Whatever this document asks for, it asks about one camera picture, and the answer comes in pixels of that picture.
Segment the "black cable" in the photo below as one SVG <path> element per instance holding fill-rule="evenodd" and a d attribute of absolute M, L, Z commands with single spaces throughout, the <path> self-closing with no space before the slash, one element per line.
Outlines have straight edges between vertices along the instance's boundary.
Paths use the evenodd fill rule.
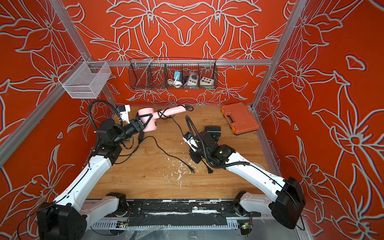
<path fill-rule="evenodd" d="M 200 135 L 199 135 L 199 133 L 198 133 L 198 131 L 197 131 L 195 125 L 193 124 L 193 122 L 192 122 L 192 120 L 191 120 L 191 118 L 190 118 L 188 115 L 186 115 L 186 116 L 185 116 L 185 120 L 186 120 L 186 122 L 187 122 L 188 128 L 190 129 L 191 133 L 192 133 L 191 127 L 192 127 L 193 130 L 195 131 L 196 136 L 198 137 L 198 139 L 199 139 L 199 141 L 200 141 L 200 143 L 201 143 L 201 145 L 202 145 L 204 158 L 207 160 L 207 163 L 208 163 L 208 165 L 209 165 L 210 167 L 215 168 L 215 169 L 219 169 L 219 168 L 231 167 L 231 166 L 236 166 L 236 165 L 252 166 L 252 167 L 254 167 L 255 169 L 259 170 L 262 174 L 266 175 L 266 176 L 267 176 L 269 179 L 271 179 L 274 183 L 276 183 L 277 185 L 279 185 L 279 186 L 281 187 L 281 189 L 282 189 L 283 191 L 285 191 L 285 192 L 288 194 L 288 196 L 293 200 L 293 203 L 295 204 L 297 211 L 299 211 L 299 207 L 297 206 L 295 200 L 294 200 L 293 197 L 289 194 L 289 192 L 287 192 L 287 191 L 283 188 L 283 186 L 281 186 L 281 185 L 280 185 L 278 182 L 276 182 L 273 178 L 271 178 L 270 176 L 268 176 L 268 174 L 264 173 L 264 172 L 261 171 L 259 168 L 253 166 L 250 162 L 239 161 L 239 162 L 233 162 L 233 163 L 229 163 L 229 164 L 223 164 L 223 165 L 220 165 L 220 166 L 215 166 L 215 165 L 213 165 L 213 164 L 210 162 L 209 158 L 207 157 L 207 153 L 206 153 L 206 151 L 205 151 L 205 146 L 204 146 L 204 141 L 203 141 L 203 139 L 200 137 Z M 297 224 L 296 224 L 296 226 L 297 226 L 300 230 L 304 231 L 304 230 L 305 230 L 305 226 L 304 226 L 304 221 L 303 221 L 303 218 L 302 218 L 301 214 L 300 214 L 300 219 L 301 219 L 301 222 L 302 222 L 302 224 L 303 224 L 303 228 L 300 228 Z"/>
<path fill-rule="evenodd" d="M 189 166 L 187 163 L 185 163 L 183 160 L 181 160 L 181 159 L 178 158 L 178 157 L 172 156 L 172 155 L 168 154 L 166 151 L 164 151 L 164 149 L 162 149 L 162 148 L 157 144 L 157 140 L 156 140 L 156 138 L 155 138 L 154 136 L 147 136 L 147 137 L 145 137 L 145 138 L 144 138 L 144 139 L 143 139 L 143 140 L 136 146 L 136 148 L 135 148 L 130 154 L 128 154 L 129 157 L 127 157 L 127 159 L 125 159 L 125 160 L 122 161 L 122 162 L 115 163 L 115 164 L 122 164 L 122 163 L 124 163 L 125 161 L 127 161 L 127 160 L 132 156 L 132 154 L 135 153 L 135 151 L 137 151 L 137 149 L 139 148 L 140 144 L 141 144 L 142 142 L 144 142 L 144 140 L 147 139 L 147 138 L 149 138 L 149 137 L 151 137 L 151 138 L 153 138 L 153 139 L 155 140 L 155 143 L 156 143 L 157 147 L 158 147 L 161 151 L 163 151 L 166 155 L 168 155 L 168 156 L 170 156 L 170 157 L 173 157 L 173 158 L 176 158 L 177 160 L 181 161 L 183 164 L 185 164 L 185 165 L 189 168 L 189 170 L 190 170 L 192 173 L 195 173 L 195 170 L 194 170 L 191 166 Z"/>
<path fill-rule="evenodd" d="M 95 129 L 95 131 L 97 131 L 97 126 L 96 126 L 95 121 L 93 120 L 93 116 L 92 116 L 92 106 L 95 103 L 104 103 L 104 104 L 110 106 L 112 108 L 113 112 L 116 113 L 116 115 L 118 116 L 118 118 L 120 120 L 120 125 L 122 126 L 122 118 L 121 118 L 118 110 L 116 109 L 116 107 L 114 107 L 112 104 L 110 104 L 107 101 L 104 101 L 104 100 L 101 100 L 101 99 L 96 99 L 96 100 L 93 100 L 92 102 L 90 102 L 89 106 L 88 106 L 88 117 L 89 117 L 89 120 L 90 120 L 93 128 Z M 96 150 L 97 146 L 99 145 L 99 141 L 100 141 L 100 136 L 99 136 L 99 134 L 96 133 L 96 144 L 95 144 L 95 147 L 93 148 L 93 151 Z"/>
<path fill-rule="evenodd" d="M 188 112 L 192 112 L 193 110 L 194 110 L 194 108 L 191 106 L 191 105 L 189 105 L 189 104 L 186 104 L 186 105 L 177 105 L 177 107 L 178 106 L 183 106 Z M 174 116 L 175 116 L 175 114 L 173 114 L 173 115 L 169 115 L 169 116 L 165 116 L 164 115 L 164 112 L 166 111 L 166 110 L 168 110 L 169 108 L 166 108 L 166 109 L 164 109 L 164 110 L 161 110 L 161 109 L 159 109 L 158 111 L 157 111 L 157 114 L 159 115 L 159 118 L 160 119 L 164 119 L 164 120 L 166 120 L 166 119 L 170 119 L 170 118 L 173 118 Z"/>
<path fill-rule="evenodd" d="M 204 163 L 204 165 L 207 167 L 207 170 L 208 170 L 208 174 L 211 174 L 211 173 L 213 173 L 214 171 L 210 168 L 210 167 L 208 167 L 208 165 L 204 162 L 204 160 L 203 159 L 201 159 L 201 161 Z"/>
<path fill-rule="evenodd" d="M 118 116 L 118 118 L 119 118 L 119 120 L 120 120 L 120 125 L 122 126 L 122 118 L 121 118 L 121 116 L 120 116 L 118 110 L 116 109 L 116 107 L 113 106 L 112 104 L 110 104 L 110 103 L 107 102 L 107 101 L 104 101 L 104 100 L 101 100 L 101 99 L 96 99 L 96 100 L 93 100 L 92 102 L 90 102 L 90 103 L 89 103 L 89 106 L 88 106 L 88 117 L 89 117 L 89 119 L 90 119 L 90 121 L 91 121 L 91 124 L 92 124 L 92 126 L 93 126 L 93 128 L 94 128 L 95 130 L 97 130 L 97 127 L 96 127 L 96 124 L 95 124 L 95 122 L 94 122 L 94 120 L 93 120 L 93 117 L 92 117 L 92 106 L 93 106 L 95 103 L 104 103 L 104 104 L 110 106 L 110 107 L 112 108 L 112 110 L 116 113 L 116 115 Z"/>
<path fill-rule="evenodd" d="M 63 200 L 63 199 L 66 198 L 66 197 L 67 197 L 67 195 L 65 195 L 62 199 L 58 200 L 57 202 L 54 202 L 54 203 L 52 203 L 51 205 L 49 205 L 49 206 L 47 206 L 47 207 L 45 207 L 45 208 L 43 208 L 43 209 L 40 209 L 40 210 L 38 210 L 38 211 L 36 211 L 36 212 L 34 212 L 34 213 L 32 213 L 32 214 L 26 216 L 26 217 L 19 223 L 19 225 L 17 225 L 17 229 L 16 229 L 17 238 L 20 239 L 20 240 L 22 240 L 22 239 L 20 238 L 19 228 L 20 228 L 20 225 L 21 225 L 25 220 L 27 220 L 30 216 L 33 216 L 33 215 L 37 214 L 38 212 L 40 212 L 40 211 L 42 211 L 42 210 L 44 210 L 44 209 L 47 209 L 47 208 L 49 208 L 49 207 L 51 207 L 51 206 L 57 204 L 58 202 L 60 202 L 61 200 Z"/>
<path fill-rule="evenodd" d="M 179 127 L 180 132 L 181 132 L 181 135 L 183 135 L 183 137 L 184 137 L 184 133 L 183 133 L 183 130 L 181 130 L 180 125 L 175 121 L 175 119 L 172 118 L 172 120 L 173 120 L 173 121 L 175 122 L 175 124 Z"/>
<path fill-rule="evenodd" d="M 131 149 L 133 147 L 134 142 L 135 142 L 135 139 L 132 138 L 132 145 L 129 148 L 127 148 L 127 146 L 125 146 L 123 142 L 121 144 L 124 146 L 125 149 Z"/>
<path fill-rule="evenodd" d="M 45 207 L 45 208 L 43 208 L 43 209 L 37 210 L 37 211 L 35 211 L 34 213 L 32 213 L 32 214 L 26 216 L 26 217 L 19 223 L 19 225 L 17 225 L 17 229 L 16 229 L 17 237 L 18 237 L 20 240 L 22 240 L 22 239 L 20 238 L 19 228 L 20 228 L 20 225 L 21 225 L 26 219 L 28 219 L 30 216 L 33 216 L 33 215 L 37 214 L 38 212 L 40 212 L 40 211 L 42 211 L 42 210 L 44 210 L 44 209 L 47 209 L 47 208 L 49 208 L 49 207 L 51 207 L 51 206 L 57 204 L 58 202 L 60 202 L 60 201 L 63 200 L 64 198 L 66 198 L 66 197 L 68 196 L 68 194 L 69 194 L 70 192 L 72 192 L 72 190 L 77 186 L 77 184 L 84 178 L 84 176 L 88 173 L 88 171 L 89 171 L 89 168 L 88 168 L 87 171 L 84 173 L 84 175 L 80 178 L 80 180 L 79 180 L 79 181 L 78 181 L 78 182 L 71 188 L 71 190 L 69 190 L 69 192 L 68 192 L 62 199 L 58 200 L 57 202 L 53 202 L 51 205 L 49 205 L 49 206 L 47 206 L 47 207 Z"/>

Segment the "orange wall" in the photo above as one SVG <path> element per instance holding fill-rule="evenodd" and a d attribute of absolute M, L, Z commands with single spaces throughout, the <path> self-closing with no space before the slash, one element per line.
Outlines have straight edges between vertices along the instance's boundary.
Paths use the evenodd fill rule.
<path fill-rule="evenodd" d="M 315 239 L 384 236 L 384 7 L 310 0 L 257 107 Z"/>
<path fill-rule="evenodd" d="M 265 59 L 272 57 L 294 1 L 103 1 L 97 7 L 85 0 L 63 3 L 95 60 Z M 118 103 L 248 104 L 266 67 L 222 68 L 216 90 L 187 92 L 133 90 L 127 86 L 126 68 L 113 71 L 116 78 L 109 87 Z"/>
<path fill-rule="evenodd" d="M 47 2 L 0 2 L 0 145 L 80 57 Z"/>
<path fill-rule="evenodd" d="M 49 1 L 0 2 L 0 144 L 75 65 L 80 56 Z M 87 117 L 90 100 L 58 100 L 0 168 L 0 239 L 42 202 L 51 202 L 80 173 L 96 141 Z M 98 122 L 109 115 L 98 104 Z M 36 215 L 20 226 L 23 240 L 37 239 Z"/>

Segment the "transparent plastic sheet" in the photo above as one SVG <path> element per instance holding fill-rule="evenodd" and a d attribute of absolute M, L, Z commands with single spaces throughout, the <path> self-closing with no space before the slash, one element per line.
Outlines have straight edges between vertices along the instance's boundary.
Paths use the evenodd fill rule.
<path fill-rule="evenodd" d="M 169 230 L 163 226 L 150 227 L 145 230 L 125 230 L 125 240 L 168 240 Z"/>
<path fill-rule="evenodd" d="M 262 214 L 259 219 L 265 224 L 264 218 L 268 218 L 268 215 Z"/>

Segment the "white paint stain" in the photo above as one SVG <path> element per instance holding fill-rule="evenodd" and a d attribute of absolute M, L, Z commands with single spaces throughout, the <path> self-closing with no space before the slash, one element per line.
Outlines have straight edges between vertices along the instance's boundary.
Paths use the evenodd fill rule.
<path fill-rule="evenodd" d="M 178 172 L 180 174 L 178 180 L 180 180 L 180 178 L 181 178 L 181 171 L 180 171 L 180 169 L 178 170 Z"/>
<path fill-rule="evenodd" d="M 164 175 L 163 175 L 164 176 Z M 168 176 L 167 176 L 168 177 Z M 168 181 L 168 182 L 170 182 L 169 180 L 168 180 L 168 178 L 167 178 L 166 176 L 164 176 L 164 178 Z"/>
<path fill-rule="evenodd" d="M 150 215 L 168 215 L 168 214 L 185 215 L 185 214 L 189 214 L 189 212 L 148 212 L 147 214 L 150 214 Z"/>

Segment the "wooden table surface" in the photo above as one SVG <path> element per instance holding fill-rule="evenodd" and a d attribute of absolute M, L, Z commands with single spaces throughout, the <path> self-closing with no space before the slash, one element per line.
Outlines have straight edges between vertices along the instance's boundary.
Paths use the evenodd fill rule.
<path fill-rule="evenodd" d="M 141 107 L 131 107 L 129 118 L 132 119 Z M 155 111 L 165 109 L 155 106 Z M 227 144 L 251 162 L 257 162 L 268 170 L 256 132 L 235 136 L 221 114 L 219 106 L 195 106 L 193 112 L 177 114 L 174 119 L 184 133 L 188 131 L 185 122 L 187 114 L 199 132 L 205 126 L 221 126 L 222 135 L 218 144 Z M 223 169 L 214 169 L 208 174 L 206 166 L 195 164 L 189 156 L 189 146 L 182 140 L 178 126 L 171 120 L 158 119 L 157 130 L 146 132 L 144 136 L 154 136 L 161 148 L 195 168 L 195 174 L 179 160 L 165 155 L 155 144 L 154 139 L 147 138 L 139 149 L 123 164 L 113 165 L 99 180 L 88 198 L 101 199 L 109 192 L 121 192 L 131 199 L 199 199 L 199 198 L 234 198 L 240 190 L 254 194 L 263 194 L 255 186 L 240 176 Z M 138 141 L 134 136 L 134 147 Z M 124 149 L 121 155 L 131 153 Z M 121 162 L 126 157 L 119 157 Z"/>

